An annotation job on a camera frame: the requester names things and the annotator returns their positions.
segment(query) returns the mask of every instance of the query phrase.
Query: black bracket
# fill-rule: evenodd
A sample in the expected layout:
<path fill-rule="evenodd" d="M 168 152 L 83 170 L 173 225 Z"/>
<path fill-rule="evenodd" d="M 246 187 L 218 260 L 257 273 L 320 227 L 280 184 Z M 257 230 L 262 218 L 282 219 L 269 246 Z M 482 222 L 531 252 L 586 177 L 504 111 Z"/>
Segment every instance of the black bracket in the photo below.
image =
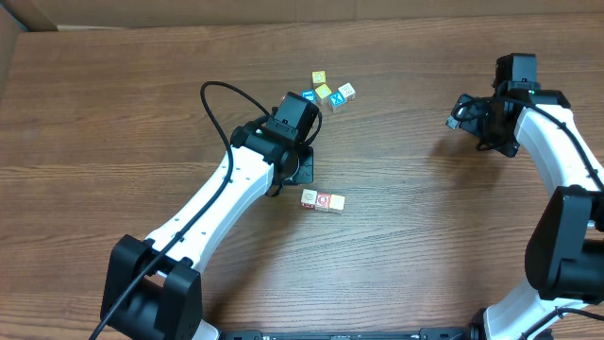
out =
<path fill-rule="evenodd" d="M 101 318 L 117 298 L 157 255 L 150 242 L 141 242 L 125 235 L 113 248 Z M 167 274 L 163 286 L 151 280 L 142 280 L 126 303 L 113 315 L 109 325 L 134 340 L 189 340 L 192 339 L 202 318 L 201 275 L 191 269 L 193 262 L 183 259 L 176 262 L 163 257 L 156 268 Z"/>
<path fill-rule="evenodd" d="M 312 146 L 308 146 L 306 149 L 298 154 L 300 165 L 298 171 L 290 179 L 286 179 L 283 185 L 298 185 L 298 184 L 310 184 L 312 183 L 313 175 L 313 164 L 314 164 L 314 150 Z"/>
<path fill-rule="evenodd" d="M 541 90 L 541 84 L 537 82 L 535 55 L 512 53 L 497 59 L 493 87 L 494 100 L 454 110 L 452 114 L 456 116 L 449 115 L 445 123 L 449 128 L 461 128 L 477 136 L 478 151 L 496 150 L 510 158 L 516 156 L 520 144 L 516 141 L 514 130 L 524 106 L 502 101 L 505 98 L 535 105 L 550 104 L 570 108 L 562 92 Z M 472 99 L 471 95 L 463 94 L 455 108 Z M 459 122 L 456 118 L 474 119 Z"/>

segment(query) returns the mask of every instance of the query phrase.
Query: toy block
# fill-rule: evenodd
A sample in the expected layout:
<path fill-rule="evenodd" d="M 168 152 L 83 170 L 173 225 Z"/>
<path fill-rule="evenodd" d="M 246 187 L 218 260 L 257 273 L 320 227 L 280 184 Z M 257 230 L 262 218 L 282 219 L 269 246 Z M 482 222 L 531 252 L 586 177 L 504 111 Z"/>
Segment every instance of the toy block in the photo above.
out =
<path fill-rule="evenodd" d="M 331 90 L 329 89 L 328 85 L 323 84 L 314 91 L 317 93 L 317 101 L 319 102 L 319 104 L 327 104 L 329 100 L 329 95 L 331 94 Z"/>
<path fill-rule="evenodd" d="M 317 103 L 317 96 L 314 95 L 314 91 L 313 90 L 303 91 L 302 92 L 302 97 L 304 99 L 308 99 L 312 104 L 316 104 Z"/>
<path fill-rule="evenodd" d="M 329 211 L 332 213 L 344 212 L 344 201 L 346 197 L 340 195 L 332 195 L 329 200 Z"/>
<path fill-rule="evenodd" d="M 354 99 L 356 97 L 356 92 L 355 89 L 352 87 L 352 85 L 350 85 L 350 83 L 346 83 L 344 85 L 342 85 L 338 91 L 340 91 L 340 93 L 342 93 L 342 95 L 344 96 L 344 99 L 346 100 L 346 102 L 351 101 L 352 99 Z"/>
<path fill-rule="evenodd" d="M 340 92 L 331 94 L 329 96 L 329 105 L 331 106 L 331 110 L 334 112 L 343 111 L 345 102 L 346 100 Z"/>
<path fill-rule="evenodd" d="M 316 201 L 317 201 L 317 192 L 315 192 L 314 190 L 308 190 L 308 189 L 304 189 L 304 191 L 302 191 L 302 199 L 301 199 L 302 207 L 314 209 L 314 207 L 316 205 Z"/>
<path fill-rule="evenodd" d="M 315 210 L 320 212 L 328 212 L 329 211 L 329 201 L 331 200 L 330 194 L 317 194 L 317 203 L 314 207 Z"/>
<path fill-rule="evenodd" d="M 312 88 L 316 89 L 327 82 L 325 71 L 315 71 L 312 73 Z"/>

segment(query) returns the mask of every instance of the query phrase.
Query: yellow block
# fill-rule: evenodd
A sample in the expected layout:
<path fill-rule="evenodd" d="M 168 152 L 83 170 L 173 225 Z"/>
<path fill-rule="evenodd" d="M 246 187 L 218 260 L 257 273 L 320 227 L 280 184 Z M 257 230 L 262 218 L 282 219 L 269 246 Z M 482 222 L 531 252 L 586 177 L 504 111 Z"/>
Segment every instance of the yellow block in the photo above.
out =
<path fill-rule="evenodd" d="M 329 95 L 331 94 L 331 90 L 329 89 L 327 84 L 323 84 L 314 90 L 317 92 L 317 101 L 321 103 L 321 105 L 325 105 L 329 100 Z"/>
<path fill-rule="evenodd" d="M 315 71 L 312 73 L 312 88 L 316 89 L 319 86 L 325 84 L 326 81 L 326 77 L 325 77 L 325 71 Z"/>

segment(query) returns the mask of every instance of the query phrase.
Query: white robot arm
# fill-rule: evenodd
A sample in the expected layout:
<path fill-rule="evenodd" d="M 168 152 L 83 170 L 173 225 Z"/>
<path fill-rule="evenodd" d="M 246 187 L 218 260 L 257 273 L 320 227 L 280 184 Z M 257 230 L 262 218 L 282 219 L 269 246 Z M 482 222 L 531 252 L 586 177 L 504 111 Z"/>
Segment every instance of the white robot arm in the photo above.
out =
<path fill-rule="evenodd" d="M 526 276 L 478 314 L 480 339 L 531 340 L 566 312 L 604 300 L 604 243 L 585 240 L 588 226 L 604 230 L 603 169 L 579 135 L 563 94 L 541 90 L 536 64 L 534 55 L 498 59 L 493 97 L 462 95 L 446 122 L 478 136 L 479 151 L 514 157 L 523 146 L 550 197 L 528 242 Z"/>
<path fill-rule="evenodd" d="M 602 166 L 575 127 L 573 112 L 559 105 L 537 106 L 566 124 L 579 140 L 592 166 L 598 173 L 603 173 Z M 559 186 L 579 185 L 589 191 L 598 191 L 568 136 L 542 114 L 524 108 L 518 117 L 514 135 L 518 143 L 532 157 L 550 196 Z M 554 312 L 556 308 L 582 309 L 586 306 L 587 303 L 581 299 L 563 297 L 553 300 L 541 299 L 539 292 L 524 277 L 520 285 L 503 300 L 485 311 L 484 330 L 489 340 L 521 339 L 523 333 Z M 528 336 L 528 340 L 533 339 L 557 320 L 559 318 L 555 317 L 546 322 Z"/>
<path fill-rule="evenodd" d="M 204 84 L 202 102 L 216 126 L 204 95 L 209 84 L 228 87 L 257 104 L 228 84 Z M 319 125 L 307 139 L 317 117 Z M 104 324 L 135 340 L 218 339 L 220 333 L 202 319 L 201 275 L 237 219 L 272 185 L 279 185 L 280 190 L 284 183 L 312 182 L 310 143 L 321 121 L 314 104 L 287 93 L 272 115 L 235 128 L 218 169 L 180 212 L 144 241 L 126 235 L 114 247 L 102 322 L 91 339 Z M 224 132 L 217 128 L 228 145 Z M 165 278 L 163 286 L 144 278 L 155 274 Z"/>

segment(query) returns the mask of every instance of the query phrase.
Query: wood grain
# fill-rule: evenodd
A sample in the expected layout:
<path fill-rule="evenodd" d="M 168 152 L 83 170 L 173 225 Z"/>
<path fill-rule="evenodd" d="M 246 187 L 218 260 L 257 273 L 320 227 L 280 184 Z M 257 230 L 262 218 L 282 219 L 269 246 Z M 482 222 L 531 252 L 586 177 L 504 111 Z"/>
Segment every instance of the wood grain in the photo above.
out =
<path fill-rule="evenodd" d="M 461 93 L 491 93 L 496 58 L 537 53 L 543 86 L 564 91 L 604 159 L 603 30 L 594 14 L 23 35 L 0 107 L 0 338 L 88 336 L 113 245 L 170 218 L 224 154 L 204 81 L 270 107 L 317 69 L 358 93 L 325 110 L 309 186 L 346 196 L 344 214 L 300 210 L 302 188 L 256 202 L 204 274 L 206 319 L 270 332 L 465 324 L 522 278 L 547 196 L 526 151 L 478 153 L 445 118 Z M 223 89 L 209 101 L 228 133 L 260 115 Z M 604 327 L 570 316 L 555 332 Z"/>

